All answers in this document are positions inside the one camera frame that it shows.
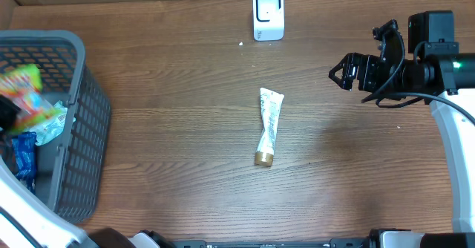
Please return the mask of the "white tube with gold cap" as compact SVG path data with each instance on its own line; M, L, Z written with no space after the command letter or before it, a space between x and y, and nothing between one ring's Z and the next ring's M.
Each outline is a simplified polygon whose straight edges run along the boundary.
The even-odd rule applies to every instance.
M275 155L278 121L284 95L260 88L261 119L263 130L255 153L255 165L272 166Z

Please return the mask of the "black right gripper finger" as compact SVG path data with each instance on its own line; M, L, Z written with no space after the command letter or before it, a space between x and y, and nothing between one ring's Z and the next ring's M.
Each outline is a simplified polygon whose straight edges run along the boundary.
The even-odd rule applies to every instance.
M334 66L333 68L331 68L330 72L329 72L329 75L330 76L335 76L335 74L339 71L339 70L345 70L346 69L346 64L347 64L347 61L348 59L350 58L350 55L351 53L348 53L346 54L343 59L336 65Z
M336 83L340 88L351 91L352 90L352 74L349 74L345 69L332 69L329 72L329 78Z

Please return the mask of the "teal wet wipes pack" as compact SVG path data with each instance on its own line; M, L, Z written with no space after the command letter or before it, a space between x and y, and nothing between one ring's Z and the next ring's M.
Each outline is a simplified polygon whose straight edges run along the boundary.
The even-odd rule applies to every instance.
M30 132L36 134L36 146L43 146L49 143L64 131L68 108L63 105L63 101L56 102L53 107L58 111L56 116L30 129Z

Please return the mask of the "Haribo gummy candy bag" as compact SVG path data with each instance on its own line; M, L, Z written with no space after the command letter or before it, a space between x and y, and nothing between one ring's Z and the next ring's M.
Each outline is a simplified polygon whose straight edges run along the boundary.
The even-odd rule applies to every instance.
M1 75L1 95L19 108L13 126L8 129L11 134L28 131L61 114L61 110L51 105L41 92L42 78L34 64Z

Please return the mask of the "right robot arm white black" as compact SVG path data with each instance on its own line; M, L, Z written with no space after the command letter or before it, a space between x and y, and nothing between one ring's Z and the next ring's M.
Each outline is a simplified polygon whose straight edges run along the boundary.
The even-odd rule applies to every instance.
M462 53L455 40L454 14L432 10L408 19L408 40L396 20L373 28L379 56L348 53L329 72L344 90L353 83L368 93L363 100L383 108L417 102L430 106L439 129L453 199L451 233L410 229L371 229L365 238L331 241L331 247L474 246L474 54Z

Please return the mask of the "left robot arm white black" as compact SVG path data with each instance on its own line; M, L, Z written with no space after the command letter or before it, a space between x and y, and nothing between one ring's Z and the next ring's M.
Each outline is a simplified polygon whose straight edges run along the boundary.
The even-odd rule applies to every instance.
M62 174L69 172L63 166L69 166L68 156L72 153L64 146L68 144L72 133L66 133L71 129L73 111L75 105L68 107L67 121L63 133L55 140L40 148L40 155L53 154L53 144L58 144L58 158L47 159L46 163L55 163L55 172L51 180L51 200L56 200L56 191L53 185L60 185ZM58 216L50 207L32 194L22 185L4 162L7 152L1 151L1 241L9 247L175 247L156 232L142 231L131 238L127 238L112 228L101 229L94 234L87 232L74 224ZM92 192L92 196L98 196L99 185L102 177L102 159L99 165L93 169L92 163L88 168L87 175L81 179L84 186L79 186L81 192Z

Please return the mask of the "blue snack wrapper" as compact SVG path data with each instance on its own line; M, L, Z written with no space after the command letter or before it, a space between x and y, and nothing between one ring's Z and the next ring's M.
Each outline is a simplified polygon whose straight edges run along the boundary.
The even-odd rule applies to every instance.
M36 133L25 132L12 139L16 158L15 177L33 194L36 191Z

